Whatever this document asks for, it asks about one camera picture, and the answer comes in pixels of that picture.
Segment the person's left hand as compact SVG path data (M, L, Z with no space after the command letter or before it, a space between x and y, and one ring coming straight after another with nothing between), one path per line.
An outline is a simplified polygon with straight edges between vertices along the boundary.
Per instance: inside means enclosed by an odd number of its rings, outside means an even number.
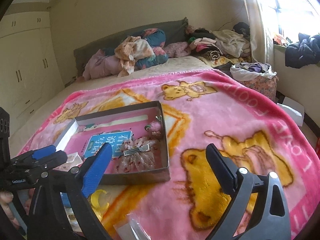
M13 215L9 204L12 202L14 198L14 195L11 192L8 191L1 191L0 192L0 202L1 202L1 207L3 209L3 211L5 212L5 214L7 215L7 217L9 218L9 220L11 221L12 225L18 229L20 227L19 222L17 221L17 219L15 218L15 216Z

